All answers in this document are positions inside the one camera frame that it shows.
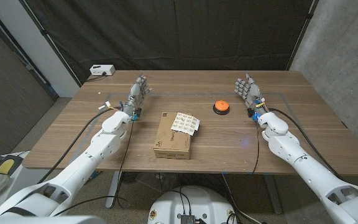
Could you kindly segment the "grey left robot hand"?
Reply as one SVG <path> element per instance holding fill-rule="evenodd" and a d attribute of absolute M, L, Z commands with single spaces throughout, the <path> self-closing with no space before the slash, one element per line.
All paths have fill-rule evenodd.
<path fill-rule="evenodd" d="M 142 114 L 142 105 L 145 97 L 152 91 L 146 76 L 142 73 L 131 86 L 126 102 L 122 106 L 122 111 L 128 114 L 131 120 L 135 121 Z"/>

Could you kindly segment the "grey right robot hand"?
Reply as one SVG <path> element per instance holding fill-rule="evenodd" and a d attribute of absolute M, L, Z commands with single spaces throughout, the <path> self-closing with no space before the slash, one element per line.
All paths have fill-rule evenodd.
<path fill-rule="evenodd" d="M 235 86 L 234 92 L 244 100 L 250 118 L 258 121 L 263 114 L 269 112 L 259 86 L 248 73 L 245 79 L 238 78 Z"/>

